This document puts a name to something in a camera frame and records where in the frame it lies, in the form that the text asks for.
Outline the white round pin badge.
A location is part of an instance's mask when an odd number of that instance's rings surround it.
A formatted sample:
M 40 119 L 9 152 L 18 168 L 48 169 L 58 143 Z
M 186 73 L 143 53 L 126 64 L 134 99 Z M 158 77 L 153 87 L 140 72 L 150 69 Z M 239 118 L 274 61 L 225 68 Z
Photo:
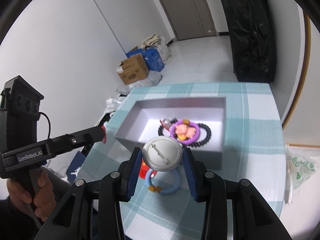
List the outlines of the white round pin badge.
M 171 137 L 159 136 L 150 139 L 142 148 L 143 159 L 156 171 L 176 168 L 182 160 L 182 146 Z

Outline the purple ring pig charm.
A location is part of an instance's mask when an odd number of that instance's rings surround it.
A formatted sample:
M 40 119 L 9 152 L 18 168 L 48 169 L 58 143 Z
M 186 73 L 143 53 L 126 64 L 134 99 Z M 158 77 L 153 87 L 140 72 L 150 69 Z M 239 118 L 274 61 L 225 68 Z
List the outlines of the purple ring pig charm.
M 200 138 L 200 126 L 188 119 L 178 120 L 170 128 L 170 136 L 180 144 L 191 145 Z

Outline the red flag pin badge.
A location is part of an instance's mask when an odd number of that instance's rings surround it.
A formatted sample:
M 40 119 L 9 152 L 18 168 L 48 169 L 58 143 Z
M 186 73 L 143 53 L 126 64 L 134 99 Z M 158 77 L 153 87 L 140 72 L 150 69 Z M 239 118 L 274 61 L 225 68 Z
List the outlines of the red flag pin badge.
M 157 174 L 157 171 L 154 171 L 154 170 L 152 170 L 148 174 L 149 170 L 150 170 L 150 167 L 148 165 L 146 165 L 146 163 L 144 161 L 142 161 L 142 164 L 140 167 L 140 172 L 139 172 L 139 177 L 142 179 L 145 179 L 146 177 L 153 178 Z

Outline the grey open cardboard box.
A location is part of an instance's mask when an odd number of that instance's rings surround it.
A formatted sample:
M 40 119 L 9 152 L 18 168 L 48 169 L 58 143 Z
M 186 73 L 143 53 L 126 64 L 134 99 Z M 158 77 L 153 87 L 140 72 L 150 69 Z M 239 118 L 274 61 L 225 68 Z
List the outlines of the grey open cardboard box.
M 190 147 L 196 160 L 219 170 L 225 140 L 226 98 L 166 98 L 137 101 L 116 132 L 128 150 L 164 135 Z

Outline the blue jordan shoe box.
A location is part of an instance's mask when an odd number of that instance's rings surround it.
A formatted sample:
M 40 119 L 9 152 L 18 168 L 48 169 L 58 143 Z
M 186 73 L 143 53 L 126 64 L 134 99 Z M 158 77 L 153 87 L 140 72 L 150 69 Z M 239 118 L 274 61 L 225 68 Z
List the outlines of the blue jordan shoe box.
M 66 171 L 67 181 L 74 183 L 86 157 L 78 151 Z

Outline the teal plaid tablecloth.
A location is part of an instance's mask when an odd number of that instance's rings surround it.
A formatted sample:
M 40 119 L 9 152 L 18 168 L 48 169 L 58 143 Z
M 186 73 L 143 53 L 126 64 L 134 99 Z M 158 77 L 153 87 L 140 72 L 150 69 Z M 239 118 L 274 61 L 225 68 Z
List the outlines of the teal plaid tablecloth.
M 226 98 L 223 153 L 194 151 L 195 159 L 224 179 L 247 178 L 279 215 L 285 191 L 285 143 L 276 103 L 266 83 L 185 83 L 134 89 L 106 125 L 107 141 L 93 146 L 78 178 L 99 180 L 130 158 L 131 152 L 115 139 L 115 133 L 135 102 L 215 96 Z M 205 204 L 195 202 L 185 179 L 177 192 L 164 196 L 149 191 L 140 179 L 130 202 L 120 207 L 125 235 L 130 239 L 201 237 Z

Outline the grey plastic mailer bag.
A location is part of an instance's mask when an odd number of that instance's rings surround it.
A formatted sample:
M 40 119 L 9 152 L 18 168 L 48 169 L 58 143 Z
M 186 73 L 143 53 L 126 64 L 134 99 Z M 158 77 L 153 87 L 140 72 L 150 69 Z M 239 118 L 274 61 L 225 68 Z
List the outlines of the grey plastic mailer bag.
M 118 87 L 116 92 L 122 95 L 129 95 L 134 88 L 145 88 L 157 86 L 162 80 L 163 75 L 160 72 L 150 71 L 148 77 L 143 80 L 136 81 L 129 85 L 124 85 L 122 87 Z

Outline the brown cardboard box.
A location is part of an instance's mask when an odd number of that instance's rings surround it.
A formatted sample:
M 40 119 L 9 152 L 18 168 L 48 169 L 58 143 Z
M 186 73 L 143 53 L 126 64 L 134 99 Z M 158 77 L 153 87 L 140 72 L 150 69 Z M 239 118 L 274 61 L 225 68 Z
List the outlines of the brown cardboard box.
M 141 54 L 125 59 L 116 68 L 116 72 L 125 85 L 144 80 L 148 77 L 149 69 Z

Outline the blue cardboard box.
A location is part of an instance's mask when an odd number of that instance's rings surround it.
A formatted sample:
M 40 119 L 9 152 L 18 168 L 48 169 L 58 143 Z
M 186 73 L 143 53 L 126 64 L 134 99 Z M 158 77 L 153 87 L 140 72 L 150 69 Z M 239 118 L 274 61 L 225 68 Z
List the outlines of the blue cardboard box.
M 153 48 L 147 48 L 146 50 L 143 50 L 141 48 L 133 49 L 128 53 L 126 53 L 126 56 L 127 58 L 130 58 L 137 54 L 142 55 L 149 70 L 161 72 L 164 69 L 163 60 L 159 52 L 157 51 L 157 49 L 153 49 Z

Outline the white green plastic bag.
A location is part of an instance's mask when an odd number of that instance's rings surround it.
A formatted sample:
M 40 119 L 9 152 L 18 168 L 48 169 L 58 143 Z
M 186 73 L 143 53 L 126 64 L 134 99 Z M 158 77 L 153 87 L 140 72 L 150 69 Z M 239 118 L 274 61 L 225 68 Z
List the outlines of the white green plastic bag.
M 285 183 L 285 204 L 292 204 L 293 193 L 319 169 L 317 161 L 310 158 L 306 153 L 295 150 L 288 144 L 286 151 L 286 183 Z

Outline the white wardrobe gold trim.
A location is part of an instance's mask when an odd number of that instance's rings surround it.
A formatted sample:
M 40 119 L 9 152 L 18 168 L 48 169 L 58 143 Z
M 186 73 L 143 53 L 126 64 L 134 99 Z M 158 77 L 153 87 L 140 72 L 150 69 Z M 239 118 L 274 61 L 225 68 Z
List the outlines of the white wardrobe gold trim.
M 289 112 L 283 121 L 285 142 L 319 148 L 319 31 L 303 13 L 305 45 L 302 70 Z

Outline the white canvas tote bag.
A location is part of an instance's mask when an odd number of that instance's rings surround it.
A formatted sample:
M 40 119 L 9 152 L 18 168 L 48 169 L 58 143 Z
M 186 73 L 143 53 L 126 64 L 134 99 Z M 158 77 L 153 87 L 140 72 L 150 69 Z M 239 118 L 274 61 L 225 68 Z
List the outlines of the white canvas tote bag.
M 172 58 L 171 51 L 167 46 L 167 44 L 165 43 L 164 37 L 159 36 L 157 34 L 153 34 L 147 37 L 140 45 L 140 48 L 143 49 L 144 51 L 150 48 L 156 49 L 159 52 L 159 55 L 164 64 L 167 64 L 168 62 L 170 62 Z

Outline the black backpack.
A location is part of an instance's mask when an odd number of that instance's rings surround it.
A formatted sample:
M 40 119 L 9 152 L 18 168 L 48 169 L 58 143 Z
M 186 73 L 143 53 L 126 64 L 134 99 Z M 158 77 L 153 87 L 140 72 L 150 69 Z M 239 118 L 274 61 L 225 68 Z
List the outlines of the black backpack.
M 275 34 L 267 0 L 225 0 L 233 70 L 239 82 L 272 83 Z

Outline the grey room door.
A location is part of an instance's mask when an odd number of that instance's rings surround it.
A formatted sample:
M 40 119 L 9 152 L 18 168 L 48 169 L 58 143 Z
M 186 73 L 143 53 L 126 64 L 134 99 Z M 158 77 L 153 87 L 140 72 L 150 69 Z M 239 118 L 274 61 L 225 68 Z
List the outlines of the grey room door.
M 177 40 L 217 36 L 207 0 L 159 0 Z

